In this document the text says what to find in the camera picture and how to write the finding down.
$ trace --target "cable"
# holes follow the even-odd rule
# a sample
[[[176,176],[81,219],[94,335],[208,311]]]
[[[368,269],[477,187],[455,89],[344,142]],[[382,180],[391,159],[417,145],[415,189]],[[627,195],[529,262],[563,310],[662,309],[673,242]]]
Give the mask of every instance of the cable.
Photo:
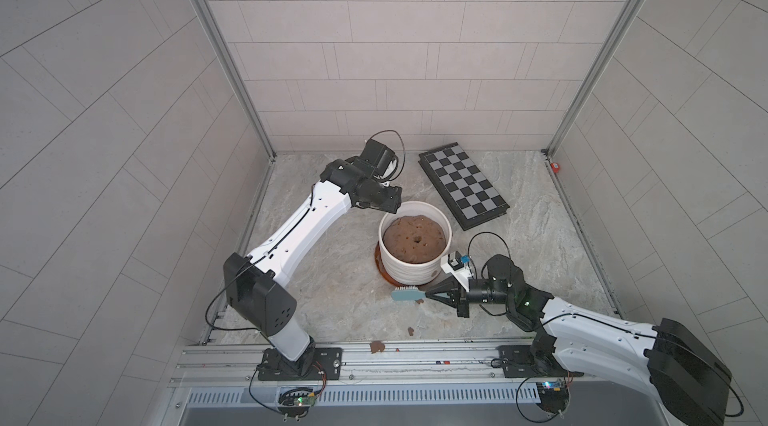
[[[496,238],[500,239],[500,240],[502,241],[502,243],[504,243],[504,247],[507,249],[507,258],[509,258],[510,260],[512,260],[512,253],[510,253],[510,251],[509,251],[509,245],[507,244],[507,242],[506,242],[506,241],[504,241],[504,238],[500,237],[498,234],[494,233],[493,231],[481,231],[480,233],[477,233],[477,234],[475,234],[475,236],[474,236],[474,237],[472,237],[472,238],[469,240],[469,245],[467,246],[467,256],[470,258],[470,260],[472,260],[472,254],[470,253],[470,250],[471,250],[471,248],[472,248],[472,241],[473,241],[473,240],[474,240],[476,237],[479,237],[479,236],[480,236],[480,235],[482,235],[482,234],[492,234],[492,235],[493,235],[493,236],[495,236]],[[486,266],[487,266],[487,265],[483,265],[483,267],[482,267],[482,270],[480,271],[480,275],[481,275],[481,276],[482,276],[483,272],[485,271],[485,267],[486,267]]]
[[[261,401],[259,401],[258,399],[256,399],[256,396],[254,396],[254,393],[252,393],[252,392],[251,392],[251,390],[250,390],[250,389],[251,389],[251,388],[254,386],[254,376],[256,376],[256,370],[254,370],[254,373],[253,373],[253,375],[251,375],[251,377],[250,377],[250,382],[248,383],[248,394],[250,394],[250,396],[251,396],[251,399],[253,399],[253,400],[254,400],[256,403],[258,403],[258,404],[259,404],[260,406],[262,406],[263,408],[266,408],[266,409],[268,409],[268,410],[270,410],[270,411],[272,411],[272,412],[274,412],[274,413],[277,413],[277,414],[279,414],[280,416],[283,416],[283,413],[281,413],[281,412],[277,411],[277,410],[276,410],[276,409],[274,409],[274,408],[270,408],[269,406],[267,406],[267,405],[266,405],[266,404],[264,404],[263,402],[261,402]]]
[[[581,313],[563,313],[562,315],[557,315],[557,316],[554,316],[553,318],[550,318],[550,319],[548,319],[547,321],[543,322],[543,323],[542,323],[542,325],[540,325],[540,326],[537,326],[536,328],[534,328],[534,330],[535,330],[535,329],[538,329],[538,328],[542,328],[542,327],[544,327],[545,325],[548,325],[550,322],[553,322],[555,319],[557,319],[557,318],[562,318],[563,316],[579,316],[579,317],[581,317],[581,318],[590,319],[590,320],[592,320],[592,321],[594,321],[594,322],[599,322],[601,325],[606,325],[606,326],[609,326],[609,327],[611,327],[611,328],[614,328],[614,329],[618,329],[619,331],[625,332],[625,333],[627,333],[627,334],[630,334],[630,335],[634,335],[634,336],[640,336],[641,338],[649,338],[649,339],[653,339],[653,340],[666,341],[666,342],[668,342],[668,343],[672,343],[672,344],[674,344],[674,345],[675,345],[675,346],[677,346],[678,348],[680,348],[680,349],[684,350],[685,352],[687,352],[687,353],[691,354],[692,356],[694,356],[696,359],[698,359],[698,360],[699,360],[699,361],[701,361],[702,363],[705,363],[705,364],[707,364],[707,361],[705,361],[705,360],[704,360],[704,358],[702,358],[701,356],[699,356],[699,355],[698,355],[698,354],[696,354],[695,352],[693,352],[693,351],[689,350],[688,348],[686,348],[686,347],[685,347],[685,346],[683,346],[682,344],[676,343],[676,342],[674,342],[674,341],[672,341],[672,340],[670,340],[670,339],[667,339],[667,338],[662,338],[662,337],[660,337],[660,336],[644,335],[644,334],[641,334],[641,333],[638,333],[638,332],[634,332],[634,331],[631,331],[631,330],[629,330],[629,329],[621,328],[620,326],[617,326],[617,325],[611,325],[610,323],[607,323],[607,322],[605,322],[605,321],[600,321],[600,319],[596,319],[596,318],[592,318],[592,317],[590,317],[590,316],[585,316],[585,315],[582,315]],[[726,384],[726,386],[728,386],[728,389],[729,389],[729,390],[730,390],[732,393],[734,393],[734,396],[736,396],[736,401],[738,401],[738,402],[739,402],[739,412],[738,412],[738,413],[736,413],[736,414],[725,414],[725,413],[723,412],[723,414],[724,414],[725,416],[727,416],[728,418],[738,418],[739,416],[741,416],[742,414],[744,414],[744,403],[741,401],[741,398],[739,398],[739,395],[738,395],[738,394],[737,394],[737,393],[734,391],[734,388],[733,388],[733,387],[730,385],[730,383],[729,383],[729,382],[726,382],[726,380],[725,380],[725,379],[724,379],[722,376],[720,376],[719,374],[715,374],[715,376],[716,376],[717,378],[719,378],[719,379],[720,379],[720,381],[722,381],[723,383],[725,383],[725,384]]]
[[[243,274],[245,273],[245,271],[247,271],[247,270],[248,270],[248,269],[250,269],[251,267],[253,267],[253,266],[255,266],[256,264],[258,264],[258,263],[259,263],[259,262],[260,262],[262,259],[265,259],[265,258],[267,258],[267,255],[269,255],[270,253],[272,253],[272,252],[275,250],[275,248],[277,248],[277,247],[278,247],[278,246],[279,246],[279,245],[280,245],[280,244],[283,242],[283,240],[284,240],[284,239],[288,238],[288,235],[290,235],[290,234],[293,232],[293,230],[294,230],[294,229],[296,229],[296,227],[297,227],[297,226],[299,226],[299,223],[301,223],[301,222],[302,222],[302,220],[303,220],[303,219],[306,217],[306,215],[310,213],[310,211],[312,210],[312,205],[314,204],[314,202],[315,202],[315,185],[313,184],[313,185],[312,185],[312,188],[311,188],[311,191],[310,191],[310,205],[307,207],[307,209],[306,209],[306,211],[304,212],[304,214],[302,215],[302,217],[301,217],[301,218],[299,218],[299,220],[298,220],[298,221],[296,221],[296,224],[294,224],[294,225],[292,226],[292,228],[288,230],[288,233],[285,233],[285,234],[283,235],[283,237],[280,239],[280,241],[278,241],[277,243],[275,243],[275,245],[274,245],[272,248],[270,248],[270,250],[269,250],[269,251],[267,251],[266,253],[264,253],[264,255],[263,255],[261,258],[258,258],[258,259],[257,259],[256,261],[254,261],[253,263],[250,263],[250,264],[245,264],[245,265],[243,265],[243,266],[240,268],[240,271],[238,271],[238,272],[237,272],[237,274],[235,275],[235,277],[234,277],[234,278],[232,278],[232,280],[231,280],[231,281],[229,281],[229,282],[226,284],[226,286],[225,286],[225,287],[223,287],[223,288],[221,289],[221,291],[219,291],[218,293],[216,293],[216,296],[215,296],[213,299],[211,299],[211,300],[210,300],[210,303],[208,303],[208,307],[205,309],[205,314],[204,314],[204,316],[203,316],[203,317],[205,318],[205,324],[206,324],[206,325],[209,325],[209,326],[210,326],[212,329],[216,329],[216,330],[218,330],[218,331],[257,331],[257,332],[261,332],[261,331],[260,331],[258,328],[220,328],[219,326],[216,326],[216,325],[214,325],[214,324],[213,324],[211,321],[209,321],[209,320],[208,320],[208,312],[210,311],[210,308],[211,308],[211,307],[214,305],[214,303],[216,303],[216,300],[217,300],[217,299],[218,299],[218,298],[219,298],[219,297],[220,297],[222,294],[224,294],[224,292],[226,291],[226,289],[227,289],[227,288],[229,288],[229,287],[231,287],[231,286],[232,286],[232,284],[233,284],[233,283],[234,283],[234,282],[237,280],[237,278],[240,278],[241,276],[243,276]]]
[[[525,414],[523,414],[523,411],[521,411],[521,409],[520,409],[520,403],[518,403],[518,398],[520,397],[520,388],[522,388],[522,387],[523,387],[523,385],[525,384],[525,382],[527,382],[529,379],[533,379],[533,378],[540,378],[540,377],[542,377],[542,375],[541,375],[541,374],[536,374],[536,375],[533,375],[533,376],[530,376],[530,377],[528,377],[528,378],[524,379],[524,380],[523,380],[523,382],[522,382],[522,383],[520,383],[520,385],[518,386],[518,389],[517,389],[517,390],[514,392],[514,405],[518,407],[518,412],[520,413],[520,415],[521,415],[521,416],[523,416],[523,419],[524,419],[524,420],[526,420],[526,421],[530,421],[530,422],[532,422],[532,423],[537,423],[537,424],[541,424],[541,423],[548,423],[549,421],[552,421],[553,419],[555,419],[555,418],[558,416],[558,414],[553,414],[553,415],[552,415],[552,416],[550,416],[549,418],[547,418],[547,419],[543,419],[543,420],[535,420],[535,419],[530,419],[528,416],[526,416]],[[561,412],[560,412],[560,414],[562,414],[562,413],[564,413],[566,410],[568,410],[568,405],[571,403],[571,390],[570,390],[570,389],[568,389],[568,388],[566,388],[565,390],[568,392],[568,402],[565,404],[565,410],[561,411]]]
[[[400,166],[400,172],[397,175],[395,175],[395,177],[391,177],[392,174],[390,173],[389,174],[390,177],[377,180],[379,183],[384,183],[386,181],[395,181],[402,174],[402,171],[406,169],[406,143],[402,140],[402,136],[400,136],[400,133],[398,133],[395,130],[381,130],[378,133],[374,133],[370,138],[368,138],[368,141],[371,141],[375,136],[378,136],[381,133],[387,133],[387,132],[396,134],[397,137],[400,139],[400,146],[402,146],[402,162],[397,160],[397,155],[395,156],[395,160],[398,163],[402,163],[402,165]]]

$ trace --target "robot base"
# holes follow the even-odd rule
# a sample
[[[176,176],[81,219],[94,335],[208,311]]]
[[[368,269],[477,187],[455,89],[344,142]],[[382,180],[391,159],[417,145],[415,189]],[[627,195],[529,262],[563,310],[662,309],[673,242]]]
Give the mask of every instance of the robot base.
[[[341,359],[341,348],[314,348],[312,363],[318,362],[325,370],[326,381],[335,381],[340,377]],[[283,355],[274,348],[264,350],[260,366],[259,381],[322,381],[322,374],[314,367],[310,367],[304,376],[293,374],[294,367],[287,364]]]

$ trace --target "brown dough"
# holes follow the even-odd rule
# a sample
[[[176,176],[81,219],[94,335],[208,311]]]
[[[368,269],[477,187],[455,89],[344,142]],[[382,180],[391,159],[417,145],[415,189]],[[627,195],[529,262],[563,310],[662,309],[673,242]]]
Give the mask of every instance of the brown dough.
[[[384,232],[384,247],[392,256],[411,264],[440,256],[448,242],[440,225],[424,215],[400,217]]]

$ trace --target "vent grille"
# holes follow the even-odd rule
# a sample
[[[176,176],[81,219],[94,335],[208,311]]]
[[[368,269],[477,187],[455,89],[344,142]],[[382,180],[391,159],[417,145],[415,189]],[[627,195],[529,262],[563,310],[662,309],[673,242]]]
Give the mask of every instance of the vent grille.
[[[508,404],[514,403],[516,383],[481,384],[358,384],[328,386],[318,406],[362,406],[402,404]],[[273,388],[254,386],[257,398],[266,400]],[[540,402],[535,384],[520,388],[520,403]],[[248,388],[192,388],[187,402],[190,408],[252,407]]]

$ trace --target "white ceramic pot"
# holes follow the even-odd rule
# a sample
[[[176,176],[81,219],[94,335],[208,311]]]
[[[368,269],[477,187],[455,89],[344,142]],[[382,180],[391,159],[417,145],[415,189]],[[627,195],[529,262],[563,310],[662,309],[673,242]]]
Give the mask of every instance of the white ceramic pot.
[[[392,256],[384,246],[384,232],[396,219],[400,217],[417,217],[420,214],[440,225],[440,228],[442,228],[446,235],[446,248],[442,250],[442,253],[437,258],[427,263],[412,264],[400,261]],[[384,218],[379,223],[379,247],[382,252],[384,269],[398,283],[413,286],[429,283],[439,273],[440,258],[448,253],[448,249],[451,247],[451,237],[451,224],[442,211],[423,201],[405,201],[400,205],[397,213],[385,213]]]

